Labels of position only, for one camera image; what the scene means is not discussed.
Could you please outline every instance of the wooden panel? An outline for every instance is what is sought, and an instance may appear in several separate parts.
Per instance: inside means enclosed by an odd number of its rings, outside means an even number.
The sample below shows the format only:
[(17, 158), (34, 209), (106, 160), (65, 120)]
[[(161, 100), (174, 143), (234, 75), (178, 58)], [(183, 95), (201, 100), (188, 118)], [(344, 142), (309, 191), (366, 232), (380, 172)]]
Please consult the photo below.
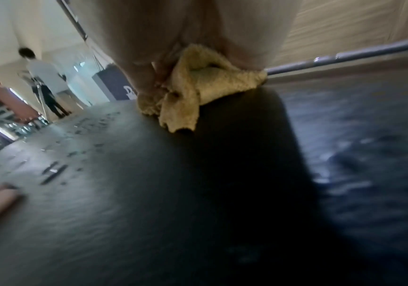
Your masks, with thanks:
[(408, 39), (408, 0), (304, 0), (272, 65)]

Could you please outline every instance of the towel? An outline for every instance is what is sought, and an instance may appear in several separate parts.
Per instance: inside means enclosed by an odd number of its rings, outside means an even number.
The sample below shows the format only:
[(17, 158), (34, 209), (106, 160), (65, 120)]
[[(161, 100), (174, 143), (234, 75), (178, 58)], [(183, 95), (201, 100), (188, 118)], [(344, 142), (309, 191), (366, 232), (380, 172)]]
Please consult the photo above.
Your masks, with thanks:
[(244, 71), (232, 65), (222, 54), (207, 47), (188, 46), (175, 65), (163, 98), (150, 100), (152, 106), (138, 104), (141, 112), (151, 114), (157, 108), (159, 123), (174, 133), (194, 131), (199, 106), (237, 92), (255, 89), (267, 79), (265, 71)]

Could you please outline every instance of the cloth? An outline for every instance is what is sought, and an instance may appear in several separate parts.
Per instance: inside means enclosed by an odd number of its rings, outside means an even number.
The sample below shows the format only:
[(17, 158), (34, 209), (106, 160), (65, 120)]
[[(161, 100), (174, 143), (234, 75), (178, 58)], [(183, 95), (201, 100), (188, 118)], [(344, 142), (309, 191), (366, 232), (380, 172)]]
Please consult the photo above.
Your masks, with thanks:
[(199, 106), (237, 92), (255, 89), (267, 79), (265, 71), (244, 71), (232, 65), (220, 53), (192, 44), (182, 53), (167, 83), (163, 98), (138, 97), (138, 107), (152, 114), (150, 105), (161, 106), (155, 115), (171, 133), (179, 129), (194, 131), (199, 118)]
[(53, 94), (68, 90), (67, 83), (59, 76), (58, 71), (52, 64), (33, 59), (28, 62), (26, 68), (32, 76), (40, 78)]

